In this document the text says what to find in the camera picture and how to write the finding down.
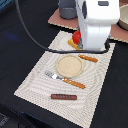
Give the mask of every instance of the fork handle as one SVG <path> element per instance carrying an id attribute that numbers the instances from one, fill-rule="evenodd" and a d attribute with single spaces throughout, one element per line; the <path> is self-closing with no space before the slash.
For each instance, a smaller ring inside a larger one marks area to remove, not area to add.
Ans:
<path id="1" fill-rule="evenodd" d="M 86 88 L 85 85 L 78 83 L 78 82 L 75 82 L 73 80 L 67 79 L 67 78 L 64 78 L 64 82 L 71 84 L 71 85 L 74 85 L 76 87 L 82 88 L 82 89 Z"/>

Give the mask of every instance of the plate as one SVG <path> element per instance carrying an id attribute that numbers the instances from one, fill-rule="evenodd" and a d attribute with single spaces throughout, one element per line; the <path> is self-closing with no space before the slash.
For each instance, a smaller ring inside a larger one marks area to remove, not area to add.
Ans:
<path id="1" fill-rule="evenodd" d="M 57 61 L 58 73 L 66 78 L 72 78 L 80 75 L 83 71 L 82 60 L 74 55 L 66 55 Z"/>

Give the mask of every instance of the red tomato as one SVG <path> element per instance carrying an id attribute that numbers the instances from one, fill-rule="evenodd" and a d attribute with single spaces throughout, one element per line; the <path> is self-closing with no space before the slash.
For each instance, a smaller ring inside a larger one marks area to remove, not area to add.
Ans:
<path id="1" fill-rule="evenodd" d="M 75 31 L 72 35 L 73 42 L 78 45 L 80 38 L 81 38 L 80 30 Z"/>

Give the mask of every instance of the dark background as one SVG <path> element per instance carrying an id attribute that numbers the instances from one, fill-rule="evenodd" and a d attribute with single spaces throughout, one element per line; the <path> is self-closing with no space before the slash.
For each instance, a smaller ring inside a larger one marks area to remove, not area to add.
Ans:
<path id="1" fill-rule="evenodd" d="M 48 24 L 48 19 L 57 8 L 58 0 L 20 0 L 21 13 L 28 30 L 45 47 L 49 46 L 60 30 L 74 32 Z M 90 128 L 128 127 L 128 44 L 113 40 L 110 42 L 117 44 Z M 13 115 L 3 109 L 4 105 L 31 115 L 54 128 L 80 128 L 14 96 L 14 92 L 43 53 L 44 50 L 34 44 L 25 33 L 14 2 L 3 9 L 0 12 L 0 113 L 10 117 Z"/>

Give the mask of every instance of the beige plate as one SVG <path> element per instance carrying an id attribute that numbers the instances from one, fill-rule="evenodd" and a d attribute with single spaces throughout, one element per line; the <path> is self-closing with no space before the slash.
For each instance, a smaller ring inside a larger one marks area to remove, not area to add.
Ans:
<path id="1" fill-rule="evenodd" d="M 120 7 L 119 24 L 122 28 L 128 31 L 128 4 Z"/>
<path id="2" fill-rule="evenodd" d="M 66 55 L 57 61 L 57 71 L 66 78 L 80 75 L 83 71 L 83 61 L 74 55 Z"/>

